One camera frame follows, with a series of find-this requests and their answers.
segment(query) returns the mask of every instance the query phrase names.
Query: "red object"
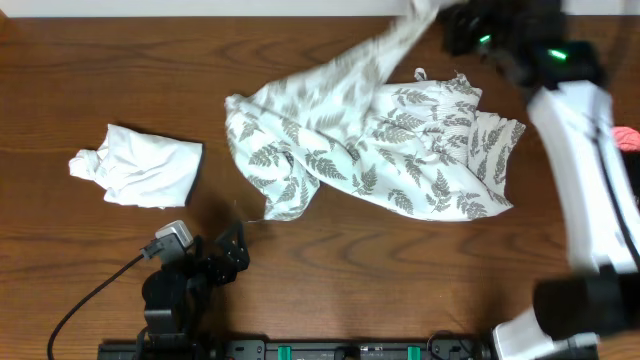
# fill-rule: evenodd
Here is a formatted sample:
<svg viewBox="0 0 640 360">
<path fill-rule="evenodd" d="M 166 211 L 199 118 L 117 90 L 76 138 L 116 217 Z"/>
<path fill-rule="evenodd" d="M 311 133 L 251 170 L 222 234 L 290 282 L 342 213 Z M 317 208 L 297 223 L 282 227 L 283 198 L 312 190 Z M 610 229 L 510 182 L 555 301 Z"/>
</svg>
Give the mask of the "red object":
<svg viewBox="0 0 640 360">
<path fill-rule="evenodd" d="M 621 151 L 640 151 L 640 133 L 636 130 L 630 127 L 616 126 L 613 128 L 613 137 L 616 139 L 618 148 L 620 148 Z"/>
</svg>

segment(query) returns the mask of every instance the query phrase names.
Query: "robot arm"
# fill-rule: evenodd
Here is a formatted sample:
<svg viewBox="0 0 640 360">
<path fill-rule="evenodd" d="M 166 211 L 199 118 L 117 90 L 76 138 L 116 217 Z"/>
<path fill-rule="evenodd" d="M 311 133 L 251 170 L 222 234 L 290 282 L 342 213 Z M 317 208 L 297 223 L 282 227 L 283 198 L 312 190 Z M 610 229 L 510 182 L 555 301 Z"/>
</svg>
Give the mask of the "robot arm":
<svg viewBox="0 0 640 360">
<path fill-rule="evenodd" d="M 593 106 L 595 101 L 601 106 Z M 593 114 L 594 108 L 599 114 Z M 637 254 L 640 217 L 612 138 L 610 97 L 589 81 L 560 83 L 555 91 L 541 89 L 528 112 L 558 187 L 569 263 L 576 274 L 589 276 L 541 283 L 534 306 L 493 331 L 501 360 L 553 356 L 593 346 L 599 335 L 638 326 L 633 323 L 638 299 L 632 293 L 639 283 L 633 252 Z M 628 229 L 631 247 L 622 227 Z"/>
</svg>

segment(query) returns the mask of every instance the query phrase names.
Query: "white wall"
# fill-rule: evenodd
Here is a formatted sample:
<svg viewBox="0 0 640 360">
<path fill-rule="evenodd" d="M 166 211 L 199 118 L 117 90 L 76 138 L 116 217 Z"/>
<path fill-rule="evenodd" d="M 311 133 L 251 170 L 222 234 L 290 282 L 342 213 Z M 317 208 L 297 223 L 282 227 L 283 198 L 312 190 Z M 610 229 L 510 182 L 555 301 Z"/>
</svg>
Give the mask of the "white wall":
<svg viewBox="0 0 640 360">
<path fill-rule="evenodd" d="M 405 13 L 409 0 L 0 0 L 9 17 L 380 16 Z M 640 0 L 565 0 L 575 15 L 640 14 Z"/>
</svg>

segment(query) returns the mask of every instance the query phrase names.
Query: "black wire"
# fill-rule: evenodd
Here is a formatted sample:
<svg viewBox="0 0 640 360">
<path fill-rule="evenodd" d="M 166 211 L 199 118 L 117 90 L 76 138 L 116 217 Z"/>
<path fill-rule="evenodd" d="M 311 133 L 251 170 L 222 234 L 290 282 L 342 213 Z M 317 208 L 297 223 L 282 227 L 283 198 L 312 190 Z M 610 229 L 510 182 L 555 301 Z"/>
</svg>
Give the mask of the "black wire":
<svg viewBox="0 0 640 360">
<path fill-rule="evenodd" d="M 49 344 L 47 344 L 47 358 L 49 360 L 54 360 L 54 358 L 53 358 L 53 342 L 55 341 L 56 336 L 58 336 L 58 333 L 60 332 L 60 330 L 62 329 L 64 324 L 71 318 L 71 316 L 73 316 L 73 314 L 76 311 L 78 311 L 78 309 L 80 309 L 80 307 L 82 307 L 82 305 L 84 305 L 87 301 L 89 301 L 89 299 L 91 299 L 95 294 L 99 293 L 100 290 L 104 289 L 107 285 L 111 284 L 115 279 L 118 278 L 118 276 L 122 275 L 125 271 L 129 270 L 130 267 L 135 265 L 142 258 L 143 258 L 142 255 L 138 255 L 135 259 L 131 260 L 127 265 L 123 266 L 122 269 L 120 269 L 117 273 L 113 274 L 110 278 L 108 278 L 100 286 L 95 288 L 92 292 L 90 292 L 87 296 L 85 296 L 82 300 L 80 300 L 80 302 L 78 304 L 76 304 L 76 306 L 74 306 L 73 309 L 71 309 L 71 311 L 69 311 L 69 313 L 67 315 L 65 315 L 64 318 L 62 318 L 62 320 L 60 321 L 58 326 L 56 326 L 56 328 L 51 333 L 51 337 L 49 337 Z"/>
</svg>

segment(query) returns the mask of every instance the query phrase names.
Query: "connector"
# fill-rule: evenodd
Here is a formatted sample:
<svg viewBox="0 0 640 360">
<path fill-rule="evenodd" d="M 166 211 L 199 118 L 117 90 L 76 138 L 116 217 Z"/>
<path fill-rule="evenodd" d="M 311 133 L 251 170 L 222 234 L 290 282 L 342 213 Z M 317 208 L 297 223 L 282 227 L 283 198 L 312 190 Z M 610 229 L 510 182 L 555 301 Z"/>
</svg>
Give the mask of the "connector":
<svg viewBox="0 0 640 360">
<path fill-rule="evenodd" d="M 151 244 L 140 249 L 145 259 L 160 257 L 163 264 L 180 260 L 193 243 L 193 237 L 182 220 L 174 221 L 156 232 Z"/>
</svg>

